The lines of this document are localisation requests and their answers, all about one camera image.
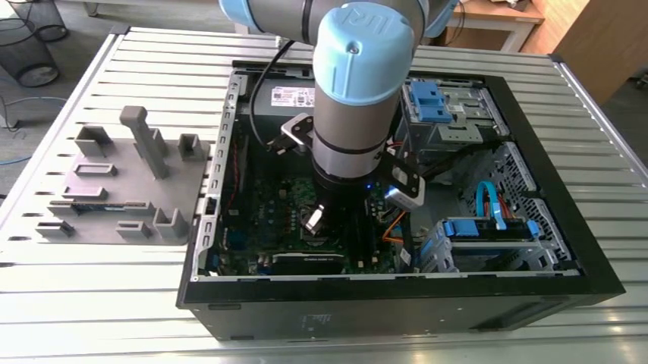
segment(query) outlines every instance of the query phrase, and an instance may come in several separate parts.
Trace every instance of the open computer tower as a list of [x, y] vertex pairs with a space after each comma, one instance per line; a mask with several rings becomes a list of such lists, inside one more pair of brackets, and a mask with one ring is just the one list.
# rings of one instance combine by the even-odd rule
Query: open computer tower
[[[248, 103], [262, 66], [234, 66], [177, 294], [216, 339], [513, 330], [624, 293], [503, 78], [410, 74], [389, 152], [415, 156], [425, 206], [391, 227], [389, 186], [367, 186], [367, 261], [343, 234], [302, 229], [311, 161], [256, 143]], [[264, 140], [311, 115], [312, 88], [310, 66], [271, 70], [255, 101]]]

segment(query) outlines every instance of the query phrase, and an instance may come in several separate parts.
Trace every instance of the power supply label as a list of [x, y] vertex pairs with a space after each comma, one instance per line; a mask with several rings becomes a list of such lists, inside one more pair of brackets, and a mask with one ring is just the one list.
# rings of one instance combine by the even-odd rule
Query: power supply label
[[315, 106], [315, 89], [308, 87], [274, 87], [272, 106], [311, 108]]

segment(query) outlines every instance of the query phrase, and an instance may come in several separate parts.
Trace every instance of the metal table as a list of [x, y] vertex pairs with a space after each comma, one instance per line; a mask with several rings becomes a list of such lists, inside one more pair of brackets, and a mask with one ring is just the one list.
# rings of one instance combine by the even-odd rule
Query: metal table
[[[40, 243], [81, 125], [112, 137], [124, 105], [164, 138], [216, 140], [234, 59], [268, 61], [274, 38], [132, 28], [111, 34], [0, 210], [0, 358], [88, 362], [645, 362], [648, 173], [562, 64], [545, 56], [422, 48], [414, 69], [503, 76], [628, 293], [513, 332], [219, 343], [175, 308], [186, 247]], [[296, 45], [287, 60], [307, 63]]]

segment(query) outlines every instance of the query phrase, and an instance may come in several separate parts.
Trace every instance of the wooden desk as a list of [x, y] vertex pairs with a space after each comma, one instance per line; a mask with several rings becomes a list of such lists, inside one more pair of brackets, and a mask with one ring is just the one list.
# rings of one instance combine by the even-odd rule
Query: wooden desk
[[[466, 29], [509, 32], [501, 48], [503, 52], [520, 51], [533, 27], [545, 20], [533, 4], [529, 4], [524, 12], [510, 9], [506, 3], [493, 3], [489, 0], [470, 0], [463, 7], [466, 8], [463, 25]], [[461, 17], [461, 6], [457, 6], [449, 27], [458, 27]]]

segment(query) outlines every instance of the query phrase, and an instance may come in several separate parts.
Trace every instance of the sticker label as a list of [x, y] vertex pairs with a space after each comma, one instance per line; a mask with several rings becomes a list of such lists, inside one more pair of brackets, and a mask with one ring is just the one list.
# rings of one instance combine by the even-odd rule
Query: sticker label
[[401, 249], [401, 259], [403, 260], [405, 264], [409, 265], [411, 261], [411, 255], [407, 253], [405, 249]]
[[465, 112], [463, 106], [461, 106], [461, 105], [447, 105], [447, 111], [449, 112]]
[[274, 87], [272, 106], [311, 108], [315, 106], [315, 89], [308, 87]]
[[318, 331], [318, 329], [324, 328], [331, 318], [332, 315], [330, 314], [302, 316], [302, 330], [310, 332]]

